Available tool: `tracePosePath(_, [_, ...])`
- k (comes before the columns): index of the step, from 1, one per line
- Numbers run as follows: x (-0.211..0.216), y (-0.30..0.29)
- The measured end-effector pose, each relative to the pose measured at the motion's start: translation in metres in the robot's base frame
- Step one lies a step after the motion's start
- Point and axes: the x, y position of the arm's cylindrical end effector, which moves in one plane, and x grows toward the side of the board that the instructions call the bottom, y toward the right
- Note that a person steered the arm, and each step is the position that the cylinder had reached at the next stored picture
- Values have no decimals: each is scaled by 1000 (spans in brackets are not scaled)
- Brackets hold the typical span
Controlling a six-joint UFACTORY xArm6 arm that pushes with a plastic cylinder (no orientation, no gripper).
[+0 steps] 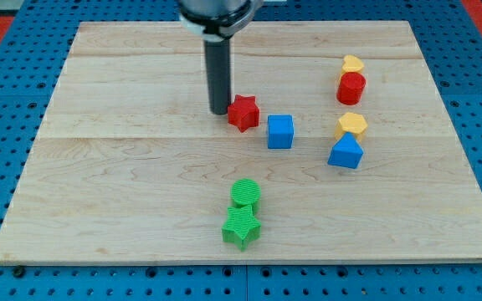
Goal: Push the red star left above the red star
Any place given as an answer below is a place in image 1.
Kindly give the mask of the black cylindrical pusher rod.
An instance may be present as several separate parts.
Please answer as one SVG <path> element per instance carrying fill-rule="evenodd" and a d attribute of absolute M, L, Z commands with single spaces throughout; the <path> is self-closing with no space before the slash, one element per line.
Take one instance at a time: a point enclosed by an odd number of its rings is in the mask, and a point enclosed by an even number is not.
<path fill-rule="evenodd" d="M 231 104 L 230 41 L 205 41 L 204 57 L 209 108 L 215 115 L 226 115 Z"/>

